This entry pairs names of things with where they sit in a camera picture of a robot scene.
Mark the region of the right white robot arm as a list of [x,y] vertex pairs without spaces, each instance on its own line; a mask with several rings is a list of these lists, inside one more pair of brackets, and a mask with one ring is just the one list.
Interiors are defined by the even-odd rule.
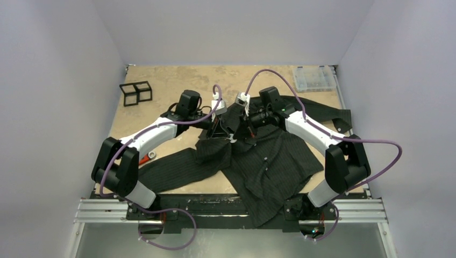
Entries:
[[349,137],[324,127],[303,109],[285,101],[276,87],[260,91],[263,108],[250,110],[251,97],[245,92],[237,95],[236,103],[244,108],[240,117],[237,138],[256,136],[257,130],[274,125],[293,134],[318,150],[325,158],[324,179],[302,198],[299,218],[314,219],[330,201],[356,186],[371,175],[365,148],[359,137]]

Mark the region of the black pinstriped shirt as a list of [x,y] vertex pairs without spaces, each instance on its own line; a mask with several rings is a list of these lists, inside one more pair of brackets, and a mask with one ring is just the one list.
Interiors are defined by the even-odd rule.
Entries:
[[259,227],[323,169],[301,138],[267,125],[255,137],[234,143],[201,132],[194,148],[144,165],[138,179],[154,192],[164,192],[221,171],[246,205],[253,226]]

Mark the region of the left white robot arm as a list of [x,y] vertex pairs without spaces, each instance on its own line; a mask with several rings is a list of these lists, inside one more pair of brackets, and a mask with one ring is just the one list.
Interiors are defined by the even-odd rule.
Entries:
[[213,100],[208,114],[199,113],[200,94],[185,90],[171,109],[152,124],[121,139],[106,138],[96,158],[91,178],[99,185],[102,197],[120,197],[139,205],[139,212],[148,220],[157,218],[160,205],[157,194],[139,181],[139,161],[161,144],[172,140],[190,127],[208,130],[215,119],[226,111],[222,90],[212,87]]

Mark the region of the round silver brooch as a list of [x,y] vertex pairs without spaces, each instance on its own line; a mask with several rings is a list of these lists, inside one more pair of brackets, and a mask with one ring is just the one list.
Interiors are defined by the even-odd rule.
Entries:
[[230,143],[235,143],[237,141],[237,139],[234,138],[234,134],[230,134],[230,137],[229,137],[229,141]]

